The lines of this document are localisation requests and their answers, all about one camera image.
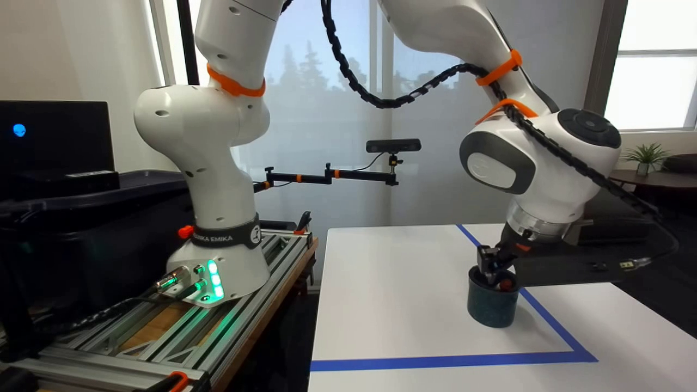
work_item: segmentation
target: potted plant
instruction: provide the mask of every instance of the potted plant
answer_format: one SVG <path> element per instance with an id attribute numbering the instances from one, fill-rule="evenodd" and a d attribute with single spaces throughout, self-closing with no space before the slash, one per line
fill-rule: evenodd
<path id="1" fill-rule="evenodd" d="M 663 158 L 667 150 L 659 144 L 639 144 L 626 154 L 626 161 L 636 161 L 636 175 L 648 175 Z"/>

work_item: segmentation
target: white table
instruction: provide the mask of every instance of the white table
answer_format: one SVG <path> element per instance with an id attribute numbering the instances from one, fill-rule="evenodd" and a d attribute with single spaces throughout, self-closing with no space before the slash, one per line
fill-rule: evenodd
<path id="1" fill-rule="evenodd" d="M 474 243 L 500 224 L 332 229 L 312 392 L 694 392 L 697 340 L 609 283 L 529 287 L 515 320 L 465 311 Z"/>

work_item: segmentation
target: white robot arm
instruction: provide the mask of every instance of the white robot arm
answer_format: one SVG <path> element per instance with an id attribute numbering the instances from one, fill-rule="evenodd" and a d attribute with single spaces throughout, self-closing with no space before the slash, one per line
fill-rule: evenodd
<path id="1" fill-rule="evenodd" d="M 267 278 L 256 248 L 253 184 L 228 147 L 267 128 L 263 66 L 282 0 L 205 0 L 195 45 L 208 61 L 214 87 L 165 87 L 142 93 L 135 124 L 142 136 L 187 174 L 195 211 L 193 238 L 172 255 L 165 293 L 195 283 L 187 296 L 210 307 L 244 296 Z M 608 171 L 618 157 L 617 130 L 581 111 L 550 113 L 527 81 L 521 56 L 477 0 L 379 0 L 395 34 L 424 51 L 449 51 L 483 69 L 488 95 L 529 115 L 549 138 L 590 167 Z M 462 144 L 465 171 L 515 193 L 508 226 L 524 240 L 554 240 L 575 221 L 597 184 L 521 133 L 496 111 Z"/>

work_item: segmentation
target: black monitor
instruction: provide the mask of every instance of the black monitor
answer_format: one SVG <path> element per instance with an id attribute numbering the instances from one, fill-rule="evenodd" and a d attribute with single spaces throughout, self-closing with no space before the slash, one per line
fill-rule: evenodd
<path id="1" fill-rule="evenodd" d="M 106 103 L 0 99 L 0 199 L 18 174 L 113 169 Z"/>

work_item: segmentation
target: blue tape line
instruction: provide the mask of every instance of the blue tape line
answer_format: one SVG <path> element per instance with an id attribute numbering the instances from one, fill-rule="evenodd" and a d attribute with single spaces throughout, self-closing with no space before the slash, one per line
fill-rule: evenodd
<path id="1" fill-rule="evenodd" d="M 478 240 L 463 226 L 456 229 L 478 246 Z M 527 290 L 521 296 L 539 318 L 569 344 L 562 353 L 503 353 L 503 354 L 449 354 L 449 357 L 374 357 L 374 358 L 317 358 L 312 371 L 358 371 L 358 370 L 410 370 L 410 367 L 470 367 L 470 365 L 527 365 L 527 363 L 573 363 L 597 362 Z"/>

